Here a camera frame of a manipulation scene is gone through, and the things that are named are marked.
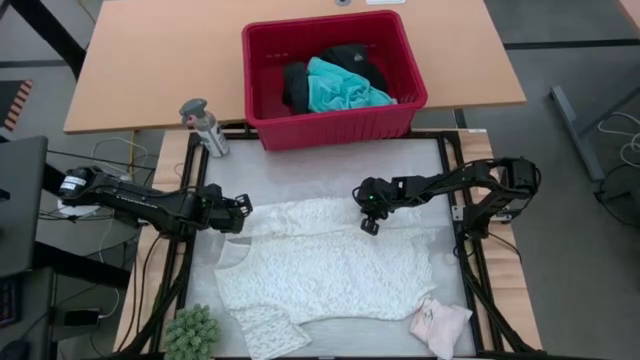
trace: basket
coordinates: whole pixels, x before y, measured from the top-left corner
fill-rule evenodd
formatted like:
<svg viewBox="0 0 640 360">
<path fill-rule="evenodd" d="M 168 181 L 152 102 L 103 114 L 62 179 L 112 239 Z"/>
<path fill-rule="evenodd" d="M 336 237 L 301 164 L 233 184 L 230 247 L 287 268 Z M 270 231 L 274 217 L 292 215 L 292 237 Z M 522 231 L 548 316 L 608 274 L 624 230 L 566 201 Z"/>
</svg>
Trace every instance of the basket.
<svg viewBox="0 0 640 360">
<path fill-rule="evenodd" d="M 400 16 L 374 11 L 309 19 L 253 23 L 243 34 L 245 115 L 265 150 L 399 137 L 427 102 Z M 284 67 L 308 62 L 324 50 L 364 44 L 385 76 L 397 105 L 293 115 L 282 103 Z"/>
</svg>

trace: green succulent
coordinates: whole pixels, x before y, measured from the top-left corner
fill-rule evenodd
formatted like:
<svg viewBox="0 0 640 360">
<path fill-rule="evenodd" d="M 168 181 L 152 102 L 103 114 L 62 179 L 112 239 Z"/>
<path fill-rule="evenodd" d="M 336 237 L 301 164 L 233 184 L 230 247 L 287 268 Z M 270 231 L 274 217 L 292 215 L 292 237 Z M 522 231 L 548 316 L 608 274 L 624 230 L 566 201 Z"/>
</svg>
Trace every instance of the green succulent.
<svg viewBox="0 0 640 360">
<path fill-rule="evenodd" d="M 218 342 L 218 322 L 209 315 L 209 306 L 196 305 L 178 310 L 164 337 L 165 360 L 209 360 Z"/>
</svg>

